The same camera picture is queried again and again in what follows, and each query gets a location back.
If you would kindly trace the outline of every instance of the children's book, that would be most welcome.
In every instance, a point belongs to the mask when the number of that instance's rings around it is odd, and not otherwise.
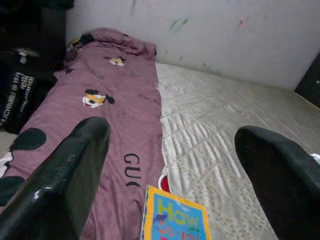
[[[140,240],[211,240],[206,209],[147,186]]]

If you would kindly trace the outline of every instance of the pink blanket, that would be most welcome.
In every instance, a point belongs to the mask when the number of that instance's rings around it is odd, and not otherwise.
[[[81,239],[134,240],[145,187],[157,186],[164,166],[156,46],[105,28],[86,37],[22,129],[43,130],[45,144],[15,151],[6,176],[27,178],[81,120],[103,117],[111,126],[111,143]]]

